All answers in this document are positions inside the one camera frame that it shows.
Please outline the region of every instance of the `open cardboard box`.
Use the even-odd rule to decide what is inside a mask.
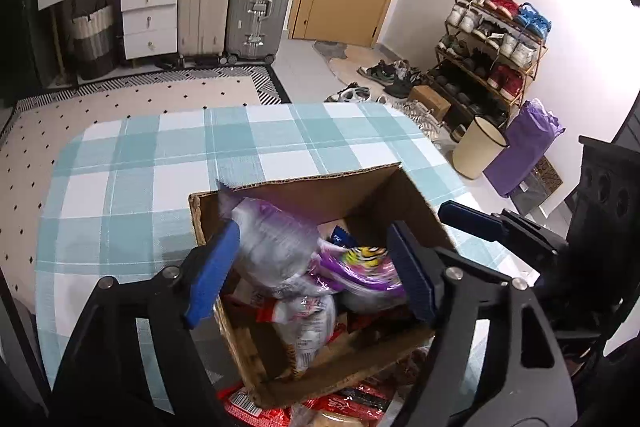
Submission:
[[[389,224],[402,220],[424,247],[454,250],[433,210],[398,164],[266,182],[238,188],[238,193],[268,200],[316,223],[323,237],[340,225],[362,245],[383,247]],[[192,194],[189,201],[196,240],[204,245],[220,225],[218,194]],[[231,279],[230,275],[227,283],[232,283]],[[299,380],[293,380],[285,348],[271,324],[255,323],[220,299],[214,315],[244,385],[252,400],[264,409],[286,407],[353,385],[407,356],[433,334],[418,321],[382,335],[376,328],[343,333],[321,349]]]

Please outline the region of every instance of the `red snack package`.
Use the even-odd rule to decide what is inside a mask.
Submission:
[[[353,387],[307,400],[304,405],[316,411],[335,412],[366,421],[379,420],[384,416],[393,395],[391,389],[383,386],[373,387],[370,383],[361,381]]]
[[[253,427],[288,427],[291,412],[286,409],[262,409],[252,402],[242,383],[218,393],[225,411]]]

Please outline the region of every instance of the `teal and white tablecloth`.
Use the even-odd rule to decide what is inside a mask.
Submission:
[[[396,161],[434,208],[450,199],[478,208],[414,123],[377,103],[214,108],[92,125],[55,161],[40,220],[36,317],[49,381],[100,277],[148,279],[195,247],[189,194],[215,190],[217,180],[238,186]],[[504,248],[449,233],[462,255],[517,275]],[[152,396],[168,408],[148,329],[140,330]],[[477,344],[486,330],[476,333]]]

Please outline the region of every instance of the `table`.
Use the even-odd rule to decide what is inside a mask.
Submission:
[[[415,124],[379,103],[223,107],[94,124],[54,165],[38,232],[36,318],[53,383],[68,338],[97,280],[148,279],[196,246],[188,196],[238,186],[402,162],[434,208],[478,208],[458,174]],[[448,229],[458,251],[519,275],[501,246]],[[477,382],[488,324],[480,321],[463,392]],[[170,409],[139,324],[147,380]]]

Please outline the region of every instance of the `floor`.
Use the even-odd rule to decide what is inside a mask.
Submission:
[[[333,58],[329,63],[312,45],[311,41],[293,41],[283,36],[273,69],[291,102],[322,102],[356,80],[353,75],[359,75],[353,73],[354,68],[368,67],[383,56],[373,50],[349,46],[348,60]],[[380,89],[377,84],[371,84],[373,90]],[[260,103],[248,76],[124,87],[54,102],[22,113],[0,153],[0,266],[14,295],[33,311],[33,258],[40,208],[46,200],[52,163],[69,140],[95,122],[118,120],[127,115],[242,103]],[[440,145],[445,156],[450,156],[454,144],[447,139],[446,133]],[[464,181],[485,212],[500,212],[503,208],[514,210],[511,200],[498,196],[484,177]],[[556,233],[565,235],[568,225],[561,214],[558,211],[545,218],[541,213],[535,218]]]

